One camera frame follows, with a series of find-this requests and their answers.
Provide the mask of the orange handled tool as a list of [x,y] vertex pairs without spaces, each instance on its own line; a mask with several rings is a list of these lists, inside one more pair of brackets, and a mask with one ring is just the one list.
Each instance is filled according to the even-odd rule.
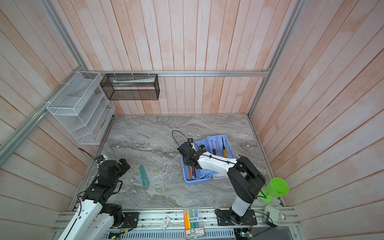
[[190,177],[190,181],[193,180],[193,174],[192,174],[192,171],[191,171],[191,167],[188,166],[188,171],[189,171],[189,177]]

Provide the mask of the teal utility knife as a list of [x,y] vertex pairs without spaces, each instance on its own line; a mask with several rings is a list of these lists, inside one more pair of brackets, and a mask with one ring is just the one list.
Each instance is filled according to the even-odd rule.
[[149,178],[147,176],[146,170],[143,165],[140,165],[139,170],[142,178],[143,187],[144,189],[147,189],[150,183],[149,183]]

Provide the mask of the white blue tool box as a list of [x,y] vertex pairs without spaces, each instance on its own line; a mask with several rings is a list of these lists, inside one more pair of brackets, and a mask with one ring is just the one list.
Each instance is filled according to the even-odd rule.
[[[224,138],[225,146],[227,150],[228,157],[223,157],[223,143],[222,138]],[[217,152],[218,155],[214,155],[212,151],[211,140],[217,143]],[[187,185],[200,184],[209,181],[210,179],[220,180],[228,178],[228,171],[230,168],[234,167],[237,163],[230,144],[228,143],[228,138],[226,135],[217,135],[207,137],[203,140],[195,141],[193,144],[190,144],[191,147],[198,151],[200,145],[205,145],[206,152],[204,152],[198,162],[201,165],[202,169],[196,170],[196,178],[193,176],[193,180],[190,181],[188,166],[184,164],[184,159],[182,157],[182,168],[184,174],[184,181]]]

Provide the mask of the small yellow black screwdriver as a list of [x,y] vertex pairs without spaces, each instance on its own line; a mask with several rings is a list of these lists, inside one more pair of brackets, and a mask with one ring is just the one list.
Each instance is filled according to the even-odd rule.
[[223,149],[223,157],[227,158],[228,154],[227,154],[224,138],[222,138],[222,143],[223,143],[223,147],[222,147],[222,149]]

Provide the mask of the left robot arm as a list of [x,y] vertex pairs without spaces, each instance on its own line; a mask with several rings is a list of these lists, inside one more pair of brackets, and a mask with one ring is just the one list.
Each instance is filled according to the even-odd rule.
[[126,159],[105,160],[98,167],[98,175],[84,191],[80,206],[67,225],[60,240],[100,240],[110,228],[124,224],[122,206],[108,204],[115,189],[131,166]]

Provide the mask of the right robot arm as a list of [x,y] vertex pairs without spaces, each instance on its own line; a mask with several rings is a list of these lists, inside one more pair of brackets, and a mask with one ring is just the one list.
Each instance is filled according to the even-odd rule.
[[245,156],[229,159],[205,150],[194,150],[189,143],[177,148],[184,163],[196,169],[207,169],[228,176],[237,197],[230,207],[232,221],[240,222],[266,183],[265,177]]

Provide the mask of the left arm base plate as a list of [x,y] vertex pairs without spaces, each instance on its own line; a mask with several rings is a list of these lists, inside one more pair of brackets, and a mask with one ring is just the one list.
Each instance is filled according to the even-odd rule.
[[114,221],[112,228],[128,228],[134,229],[138,226],[139,212],[123,212],[122,214],[108,214],[109,218]]

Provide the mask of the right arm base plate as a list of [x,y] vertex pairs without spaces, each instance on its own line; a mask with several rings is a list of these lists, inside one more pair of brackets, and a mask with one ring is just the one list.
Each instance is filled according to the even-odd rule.
[[244,216],[239,217],[232,209],[220,210],[216,209],[217,222],[219,226],[240,226],[240,225],[257,225],[255,211],[248,209]]

